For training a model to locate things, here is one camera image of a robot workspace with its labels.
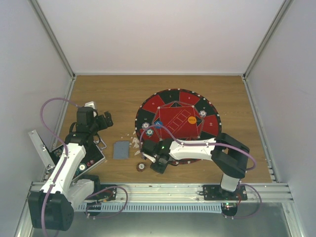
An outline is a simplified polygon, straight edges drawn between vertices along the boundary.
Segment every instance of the metal base plate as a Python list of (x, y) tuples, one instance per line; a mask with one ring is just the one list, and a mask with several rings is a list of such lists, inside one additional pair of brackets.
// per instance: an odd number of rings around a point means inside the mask
[(203, 185), (201, 195), (204, 196), (204, 200), (206, 201), (238, 201), (239, 199), (244, 201), (248, 199), (245, 186), (241, 186), (239, 189), (236, 189), (232, 195), (230, 192), (222, 190), (220, 185)]

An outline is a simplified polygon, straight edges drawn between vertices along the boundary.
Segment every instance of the black bracket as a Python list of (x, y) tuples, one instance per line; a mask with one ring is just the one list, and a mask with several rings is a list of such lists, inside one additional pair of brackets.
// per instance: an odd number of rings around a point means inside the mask
[(245, 201), (248, 199), (245, 186), (240, 186), (235, 192), (228, 192), (221, 188), (220, 184), (203, 185), (203, 191), (199, 193), (205, 201)]
[[(111, 186), (116, 186), (116, 184), (101, 184), (100, 185), (100, 190), (102, 189), (106, 189), (107, 187), (111, 187)], [(93, 196), (93, 197), (90, 197), (90, 198), (87, 198), (86, 200), (100, 200), (100, 199), (104, 199), (104, 198), (108, 198), (107, 201), (112, 201), (112, 200), (116, 200), (117, 198), (117, 189), (116, 188), (113, 188), (113, 189), (108, 189), (108, 191), (111, 191), (112, 192), (112, 196), (109, 192), (102, 192), (100, 194), (97, 194), (96, 196)], [(101, 205), (98, 205), (97, 204), (100, 204), (102, 202), (91, 202), (91, 203), (88, 203), (87, 204), (87, 207), (89, 207), (88, 209), (88, 212), (89, 210), (101, 210)], [(100, 212), (90, 212), (89, 213), (90, 216), (97, 216), (100, 214)]]

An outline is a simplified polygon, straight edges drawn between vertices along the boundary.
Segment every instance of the small round token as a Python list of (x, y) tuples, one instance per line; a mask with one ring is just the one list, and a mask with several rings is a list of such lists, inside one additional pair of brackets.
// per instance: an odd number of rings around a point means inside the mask
[(203, 118), (203, 117), (206, 116), (206, 112), (205, 112), (204, 110), (201, 110), (201, 111), (199, 112), (199, 115)]
[(142, 163), (142, 162), (138, 163), (137, 166), (136, 166), (136, 169), (137, 169), (138, 172), (144, 171), (145, 170), (145, 164)]
[(163, 126), (163, 123), (161, 121), (156, 121), (154, 124)]
[(146, 131), (146, 135), (147, 135), (147, 136), (151, 136), (151, 135), (153, 135), (153, 133), (154, 133), (154, 131), (153, 131), (152, 129), (148, 129), (148, 130)]
[(79, 165), (79, 170), (82, 172), (82, 171), (85, 171), (85, 169), (87, 169), (87, 166), (85, 164), (80, 164)]
[(149, 123), (147, 122), (143, 123), (142, 128), (148, 128), (148, 127), (149, 127)]

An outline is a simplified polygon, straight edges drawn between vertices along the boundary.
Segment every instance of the orange circle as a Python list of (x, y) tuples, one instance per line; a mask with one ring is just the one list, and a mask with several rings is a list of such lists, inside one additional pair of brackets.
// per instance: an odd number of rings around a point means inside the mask
[(191, 117), (188, 118), (188, 122), (189, 122), (190, 124), (196, 124), (197, 119), (196, 119), (196, 117), (191, 116)]

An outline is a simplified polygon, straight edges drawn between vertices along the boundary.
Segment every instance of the circular game board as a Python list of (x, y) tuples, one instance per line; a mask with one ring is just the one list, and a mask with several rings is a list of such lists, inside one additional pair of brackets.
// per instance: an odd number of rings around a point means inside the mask
[[(215, 107), (203, 96), (184, 89), (168, 89), (155, 93), (139, 108), (135, 119), (138, 139), (142, 131), (152, 124), (161, 124), (181, 140), (205, 140), (216, 137), (222, 124)], [(162, 128), (146, 131), (143, 139), (170, 138)], [(173, 165), (192, 163), (197, 159), (186, 159)]]

